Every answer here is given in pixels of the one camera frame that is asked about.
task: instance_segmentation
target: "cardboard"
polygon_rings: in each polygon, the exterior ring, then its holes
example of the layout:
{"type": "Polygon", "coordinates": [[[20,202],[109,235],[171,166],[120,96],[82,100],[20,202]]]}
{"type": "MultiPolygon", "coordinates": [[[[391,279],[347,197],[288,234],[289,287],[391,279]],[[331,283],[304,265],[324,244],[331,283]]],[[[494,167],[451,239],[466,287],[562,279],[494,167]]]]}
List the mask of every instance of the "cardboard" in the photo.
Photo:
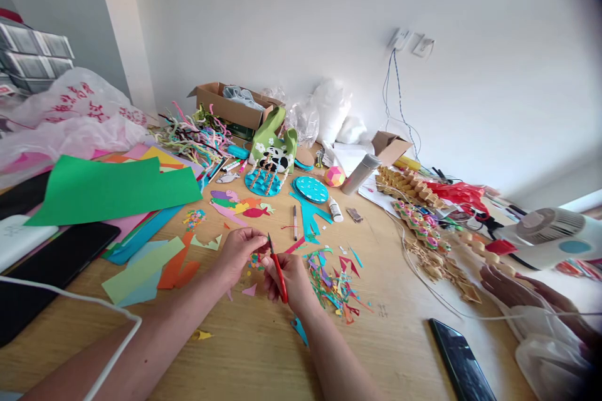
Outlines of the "cardboard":
{"type": "Polygon", "coordinates": [[[411,143],[389,132],[376,132],[372,144],[374,145],[374,153],[383,163],[383,166],[392,165],[412,147],[411,143]]]}
{"type": "Polygon", "coordinates": [[[227,85],[217,81],[205,85],[198,85],[192,90],[188,97],[196,95],[197,108],[199,108],[200,104],[203,104],[203,107],[209,110],[209,106],[213,104],[213,113],[215,115],[226,121],[233,122],[252,130],[257,130],[260,127],[270,111],[273,110],[274,105],[283,105],[279,100],[249,90],[251,91],[254,101],[265,108],[265,110],[261,112],[223,97],[225,86],[227,85]]]}

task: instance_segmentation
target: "smartphone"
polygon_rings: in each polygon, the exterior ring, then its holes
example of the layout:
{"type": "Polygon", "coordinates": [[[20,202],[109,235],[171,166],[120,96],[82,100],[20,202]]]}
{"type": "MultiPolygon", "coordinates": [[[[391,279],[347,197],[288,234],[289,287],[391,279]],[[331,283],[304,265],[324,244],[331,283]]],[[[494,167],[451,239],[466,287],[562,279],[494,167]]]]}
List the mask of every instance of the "smartphone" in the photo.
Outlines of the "smartphone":
{"type": "Polygon", "coordinates": [[[466,338],[434,318],[428,320],[454,392],[460,401],[495,401],[466,338]]]}
{"type": "MultiPolygon", "coordinates": [[[[72,226],[14,268],[7,277],[65,289],[121,233],[102,222],[72,226]]],[[[0,282],[0,348],[10,343],[58,293],[0,282]]]]}

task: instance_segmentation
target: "red plastic bag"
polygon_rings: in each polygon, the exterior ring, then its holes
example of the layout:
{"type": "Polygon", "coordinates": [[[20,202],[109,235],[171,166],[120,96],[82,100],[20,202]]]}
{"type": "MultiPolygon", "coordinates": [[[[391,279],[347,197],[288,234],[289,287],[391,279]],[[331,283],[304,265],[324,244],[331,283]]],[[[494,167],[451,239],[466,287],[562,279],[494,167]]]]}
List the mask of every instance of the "red plastic bag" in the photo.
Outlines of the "red plastic bag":
{"type": "Polygon", "coordinates": [[[460,205],[460,207],[462,206],[461,204],[470,204],[475,210],[482,211],[489,217],[489,210],[487,210],[487,207],[481,202],[481,197],[483,197],[485,193],[484,188],[478,188],[465,182],[453,185],[427,182],[426,185],[442,199],[447,199],[454,204],[460,205]]]}

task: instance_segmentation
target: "paper lantern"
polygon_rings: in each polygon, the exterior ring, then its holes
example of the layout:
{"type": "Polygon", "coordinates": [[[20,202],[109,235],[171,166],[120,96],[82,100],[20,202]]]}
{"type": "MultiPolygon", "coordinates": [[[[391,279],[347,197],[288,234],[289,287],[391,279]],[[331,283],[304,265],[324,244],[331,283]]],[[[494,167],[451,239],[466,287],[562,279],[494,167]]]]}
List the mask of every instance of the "paper lantern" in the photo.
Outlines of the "paper lantern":
{"type": "Polygon", "coordinates": [[[324,174],[324,181],[332,187],[341,186],[345,181],[345,174],[340,167],[333,166],[324,174]]]}

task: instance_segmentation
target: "red scissors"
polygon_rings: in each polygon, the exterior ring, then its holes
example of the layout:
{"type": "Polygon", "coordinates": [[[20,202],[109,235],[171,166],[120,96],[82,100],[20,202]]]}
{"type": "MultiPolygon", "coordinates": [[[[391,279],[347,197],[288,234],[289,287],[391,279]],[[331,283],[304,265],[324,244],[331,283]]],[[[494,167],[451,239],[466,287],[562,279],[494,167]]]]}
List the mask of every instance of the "red scissors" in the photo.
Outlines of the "red scissors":
{"type": "Polygon", "coordinates": [[[278,271],[278,279],[280,280],[281,288],[281,296],[282,302],[288,303],[288,294],[287,294],[287,286],[284,283],[284,276],[282,275],[282,268],[280,267],[280,262],[278,261],[278,256],[274,253],[274,246],[272,244],[272,237],[268,234],[268,240],[270,240],[270,254],[272,255],[272,260],[274,260],[274,264],[276,265],[276,271],[278,271]]]}

